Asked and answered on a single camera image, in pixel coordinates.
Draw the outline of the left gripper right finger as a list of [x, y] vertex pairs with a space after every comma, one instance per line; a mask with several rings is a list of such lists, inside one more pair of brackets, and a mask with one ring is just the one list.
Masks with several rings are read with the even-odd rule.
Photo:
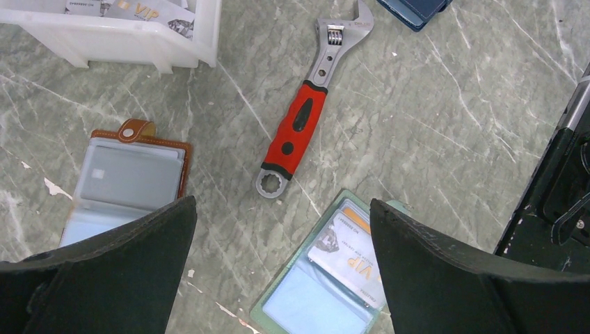
[[589, 276], [472, 247], [386, 202], [372, 243], [396, 333], [588, 333]]

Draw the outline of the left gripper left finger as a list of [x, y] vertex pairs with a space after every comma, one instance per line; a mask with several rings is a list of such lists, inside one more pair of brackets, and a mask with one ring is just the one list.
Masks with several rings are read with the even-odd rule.
[[164, 333], [197, 223], [186, 196], [83, 241], [1, 263], [2, 333]]

